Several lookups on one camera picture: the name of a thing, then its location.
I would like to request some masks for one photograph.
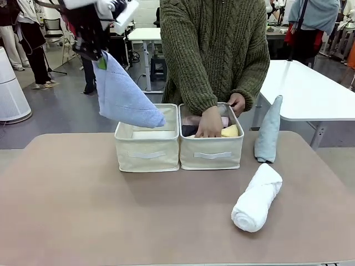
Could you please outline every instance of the hand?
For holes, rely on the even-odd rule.
[[[203,112],[195,137],[221,137],[222,129],[222,118],[218,107],[212,106]]]
[[[236,117],[239,117],[245,109],[245,99],[240,93],[233,93],[228,101]]]

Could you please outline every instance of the sweater sleeve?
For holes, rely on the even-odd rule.
[[[195,115],[217,105],[202,64],[197,31],[182,0],[160,0],[161,40],[169,77]]]
[[[266,7],[264,1],[258,1],[256,24],[244,63],[241,78],[231,93],[240,93],[245,98],[245,111],[249,111],[265,80],[270,56],[266,40]]]

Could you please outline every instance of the ribbed cuff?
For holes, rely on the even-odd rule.
[[[248,112],[250,109],[253,108],[253,104],[254,104],[254,97],[251,96],[251,94],[243,89],[235,89],[232,90],[231,95],[233,93],[240,93],[241,95],[243,95],[244,99],[245,99],[245,109],[244,112]]]
[[[217,97],[213,95],[211,98],[200,98],[198,101],[191,101],[187,105],[194,115],[201,116],[208,108],[217,106]]]

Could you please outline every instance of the yellow cloth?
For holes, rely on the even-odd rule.
[[[221,132],[222,137],[238,137],[239,136],[239,130],[237,125],[231,125],[229,127],[226,127],[225,129],[222,129]],[[195,135],[187,137],[188,139],[194,139]]]

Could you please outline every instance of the white cylindrical air purifier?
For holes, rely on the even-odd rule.
[[[28,119],[31,109],[3,47],[0,47],[0,69],[0,124]]]

